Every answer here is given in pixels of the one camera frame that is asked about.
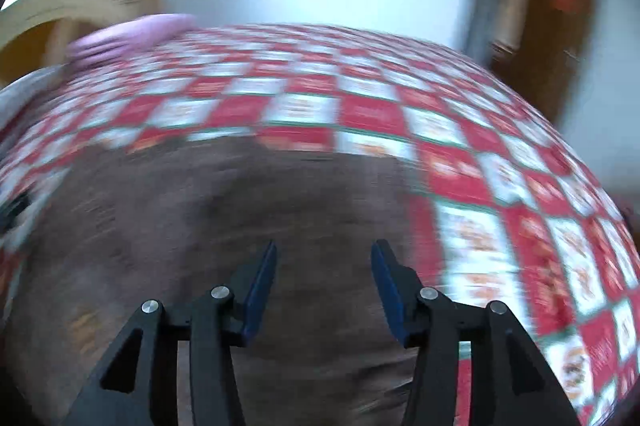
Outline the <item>cream wooden headboard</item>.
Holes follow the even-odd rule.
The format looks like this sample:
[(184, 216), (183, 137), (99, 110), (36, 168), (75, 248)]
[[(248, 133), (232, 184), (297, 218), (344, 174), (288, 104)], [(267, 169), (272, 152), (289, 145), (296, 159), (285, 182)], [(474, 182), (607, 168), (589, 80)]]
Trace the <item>cream wooden headboard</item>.
[(1, 85), (61, 64), (66, 46), (143, 13), (141, 0), (18, 0), (1, 10)]

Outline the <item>striped grey white cloth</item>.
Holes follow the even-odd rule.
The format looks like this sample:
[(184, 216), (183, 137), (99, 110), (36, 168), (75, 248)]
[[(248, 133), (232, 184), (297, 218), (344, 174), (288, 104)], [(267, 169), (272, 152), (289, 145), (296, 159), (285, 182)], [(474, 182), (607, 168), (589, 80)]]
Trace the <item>striped grey white cloth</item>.
[(0, 129), (5, 130), (21, 110), (52, 88), (60, 78), (63, 65), (51, 65), (30, 72), (1, 89)]

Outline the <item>pink folded blanket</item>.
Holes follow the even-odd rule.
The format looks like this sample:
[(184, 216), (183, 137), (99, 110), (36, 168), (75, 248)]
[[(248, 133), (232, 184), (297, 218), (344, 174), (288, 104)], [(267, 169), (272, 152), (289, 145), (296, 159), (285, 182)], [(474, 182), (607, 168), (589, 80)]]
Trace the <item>pink folded blanket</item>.
[(65, 56), (74, 70), (85, 71), (152, 48), (195, 27), (196, 19), (190, 14), (142, 16), (76, 39), (67, 46)]

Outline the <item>red white checkered bedspread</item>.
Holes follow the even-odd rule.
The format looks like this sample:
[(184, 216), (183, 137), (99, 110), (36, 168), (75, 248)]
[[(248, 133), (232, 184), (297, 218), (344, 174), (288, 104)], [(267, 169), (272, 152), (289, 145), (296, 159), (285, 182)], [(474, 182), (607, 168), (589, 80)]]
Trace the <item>red white checkered bedspread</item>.
[(472, 306), (505, 302), (584, 425), (639, 420), (639, 255), (614, 201), (536, 108), (472, 60), (408, 37), (319, 25), (189, 30), (52, 88), (1, 142), (1, 198), (29, 203), (1, 241), (15, 283), (1, 327), (1, 413), (38, 424), (4, 333), (44, 204), (92, 146), (251, 138), (268, 149), (412, 165), (410, 264)]

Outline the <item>brown wooden door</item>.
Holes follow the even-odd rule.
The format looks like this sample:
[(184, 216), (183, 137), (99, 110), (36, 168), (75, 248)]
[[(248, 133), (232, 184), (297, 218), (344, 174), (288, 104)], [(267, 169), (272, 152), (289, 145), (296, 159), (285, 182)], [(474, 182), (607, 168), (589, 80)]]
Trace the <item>brown wooden door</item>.
[(497, 76), (552, 124), (578, 76), (596, 0), (528, 0), (518, 48), (492, 65)]

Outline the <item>brown knitted sweater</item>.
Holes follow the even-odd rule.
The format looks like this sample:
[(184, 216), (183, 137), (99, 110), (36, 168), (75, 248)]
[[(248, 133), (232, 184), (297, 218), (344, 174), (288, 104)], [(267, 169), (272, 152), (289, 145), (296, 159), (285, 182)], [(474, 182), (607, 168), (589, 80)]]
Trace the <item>brown knitted sweater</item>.
[(262, 327), (233, 357), (248, 424), (396, 425), (413, 356), (390, 334), (370, 268), (379, 238), (409, 262), (412, 165), (171, 139), (82, 152), (24, 244), (4, 358), (40, 423), (58, 424), (145, 299), (193, 302), (269, 243)]

